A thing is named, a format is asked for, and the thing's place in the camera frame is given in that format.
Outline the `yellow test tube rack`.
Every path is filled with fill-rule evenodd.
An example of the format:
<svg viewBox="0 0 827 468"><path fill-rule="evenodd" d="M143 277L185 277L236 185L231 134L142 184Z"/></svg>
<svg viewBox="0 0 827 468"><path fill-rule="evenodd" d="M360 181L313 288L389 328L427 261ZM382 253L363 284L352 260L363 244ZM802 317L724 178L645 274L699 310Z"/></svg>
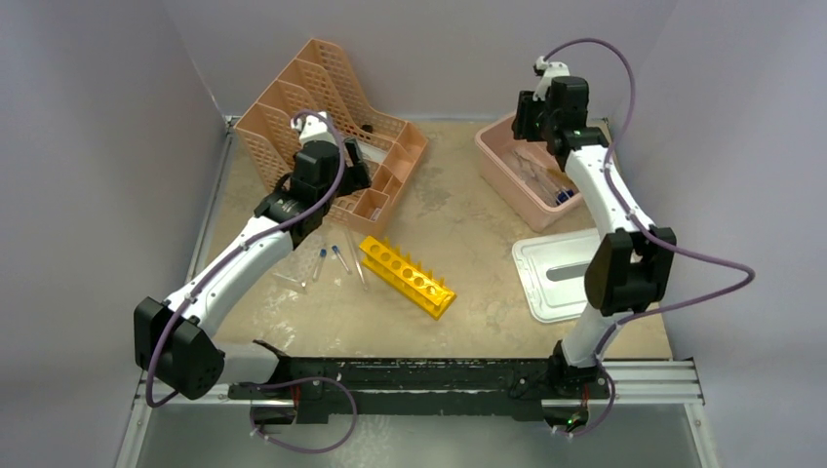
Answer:
<svg viewBox="0 0 827 468"><path fill-rule="evenodd" d="M444 278L435 277L432 270L426 271L389 241L367 236L359 244L359 250L365 256L361 260L363 266L433 320L440 320L456 300L456 293L445 284Z"/></svg>

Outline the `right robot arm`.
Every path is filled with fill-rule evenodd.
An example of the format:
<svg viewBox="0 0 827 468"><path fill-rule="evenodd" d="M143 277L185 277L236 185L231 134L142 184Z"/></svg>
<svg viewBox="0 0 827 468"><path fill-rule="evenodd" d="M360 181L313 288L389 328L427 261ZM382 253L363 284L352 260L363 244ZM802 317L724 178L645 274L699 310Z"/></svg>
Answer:
<svg viewBox="0 0 827 468"><path fill-rule="evenodd" d="M569 397L586 381L623 319L645 312L665 294L674 231L658 227L634 199L610 156L605 133L587 123L589 85L581 77L555 76L539 92L522 91L512 124L517 140L544 142L573 182L592 215L601 243L587 266L587 306L555 353L547 382Z"/></svg>

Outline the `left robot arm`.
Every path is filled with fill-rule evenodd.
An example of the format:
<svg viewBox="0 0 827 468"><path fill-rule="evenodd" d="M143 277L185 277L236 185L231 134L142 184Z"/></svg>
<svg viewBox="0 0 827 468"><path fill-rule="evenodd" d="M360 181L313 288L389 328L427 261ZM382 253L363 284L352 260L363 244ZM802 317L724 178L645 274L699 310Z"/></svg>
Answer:
<svg viewBox="0 0 827 468"><path fill-rule="evenodd" d="M135 360L146 372L144 399L159 408L176 396L203 397L220 383L252 384L265 398L290 389L291 373L262 344L239 352L213 340L231 309L277 262L316 229L333 201L370 184L353 137L302 141L294 169L255 208L240 234L201 273L165 299L135 308Z"/></svg>

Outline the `blue cap glass flask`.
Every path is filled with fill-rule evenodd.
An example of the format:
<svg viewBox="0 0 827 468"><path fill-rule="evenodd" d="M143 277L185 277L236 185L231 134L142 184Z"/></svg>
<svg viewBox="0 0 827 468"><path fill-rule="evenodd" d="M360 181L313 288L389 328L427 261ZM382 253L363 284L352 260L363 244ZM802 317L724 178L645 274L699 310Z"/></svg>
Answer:
<svg viewBox="0 0 827 468"><path fill-rule="evenodd" d="M572 189L562 188L555 194L555 204L561 206L567 203L574 195L575 192Z"/></svg>

